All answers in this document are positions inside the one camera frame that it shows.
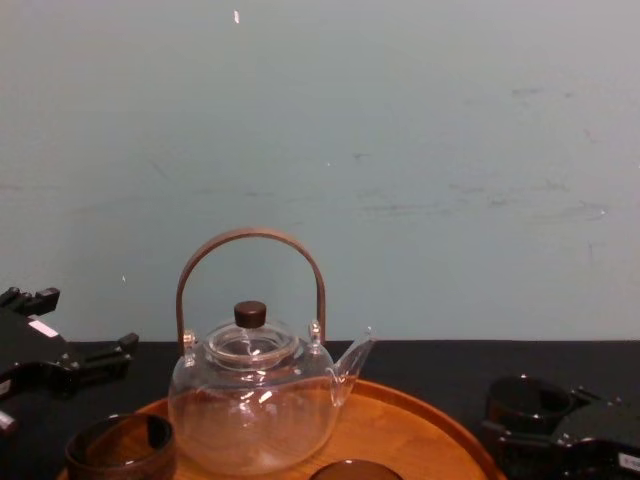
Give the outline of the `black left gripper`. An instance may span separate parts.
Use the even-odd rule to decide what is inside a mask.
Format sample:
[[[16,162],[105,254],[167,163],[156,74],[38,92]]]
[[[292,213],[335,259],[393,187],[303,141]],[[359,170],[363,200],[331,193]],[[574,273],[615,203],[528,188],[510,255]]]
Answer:
[[[139,336],[129,333],[97,349],[74,351],[55,330],[31,315],[53,312],[60,291],[35,293],[10,287],[1,304],[1,399],[46,389],[70,394],[76,383],[107,383],[123,379],[134,360]]]

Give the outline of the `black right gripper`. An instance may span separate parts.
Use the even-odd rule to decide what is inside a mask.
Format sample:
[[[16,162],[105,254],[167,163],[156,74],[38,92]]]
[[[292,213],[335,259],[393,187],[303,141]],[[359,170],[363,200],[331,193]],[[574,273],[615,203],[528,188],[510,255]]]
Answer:
[[[637,479],[639,405],[571,388],[563,420],[509,429],[483,420],[480,439],[507,479]]]

